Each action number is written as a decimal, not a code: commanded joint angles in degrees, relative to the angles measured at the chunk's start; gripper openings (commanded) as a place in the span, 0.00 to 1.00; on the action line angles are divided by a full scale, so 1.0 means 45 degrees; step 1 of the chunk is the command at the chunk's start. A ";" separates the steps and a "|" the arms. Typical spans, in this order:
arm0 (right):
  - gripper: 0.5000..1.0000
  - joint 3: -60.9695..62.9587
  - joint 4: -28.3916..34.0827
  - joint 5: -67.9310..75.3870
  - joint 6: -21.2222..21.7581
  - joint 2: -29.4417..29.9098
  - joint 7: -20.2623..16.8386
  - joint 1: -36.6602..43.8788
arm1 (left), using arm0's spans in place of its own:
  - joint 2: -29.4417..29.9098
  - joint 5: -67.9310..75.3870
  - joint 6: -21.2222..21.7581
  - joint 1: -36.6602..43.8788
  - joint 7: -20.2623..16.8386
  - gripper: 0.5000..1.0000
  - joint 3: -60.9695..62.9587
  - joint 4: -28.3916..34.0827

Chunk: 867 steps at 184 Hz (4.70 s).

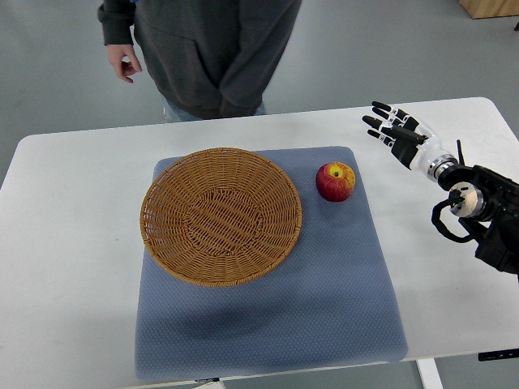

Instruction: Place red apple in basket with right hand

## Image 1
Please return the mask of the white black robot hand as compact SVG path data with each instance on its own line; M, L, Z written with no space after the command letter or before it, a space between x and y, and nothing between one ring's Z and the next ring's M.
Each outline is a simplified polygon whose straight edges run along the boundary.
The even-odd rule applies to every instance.
M408 170L436 181L446 168L457 163L457 158L443 149L440 138L423 121L382 102L373 101L371 105L373 115L362 117L369 126L367 133L387 146Z

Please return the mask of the person's bare hand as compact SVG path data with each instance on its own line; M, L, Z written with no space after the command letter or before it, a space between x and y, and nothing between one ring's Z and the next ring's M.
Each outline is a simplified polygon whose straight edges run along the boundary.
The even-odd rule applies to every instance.
M133 77L142 71L133 45L107 45L107 59L116 76L125 83L134 83Z

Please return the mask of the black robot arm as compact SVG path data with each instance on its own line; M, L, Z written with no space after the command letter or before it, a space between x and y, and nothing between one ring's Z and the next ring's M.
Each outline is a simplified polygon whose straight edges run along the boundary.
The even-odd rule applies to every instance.
M427 174L448 192L432 209L431 223L448 240L475 241L474 256L497 271L518 274L518 184L480 165L464 164L461 142L458 157L440 156ZM465 229L464 237L451 232L441 220L447 208Z

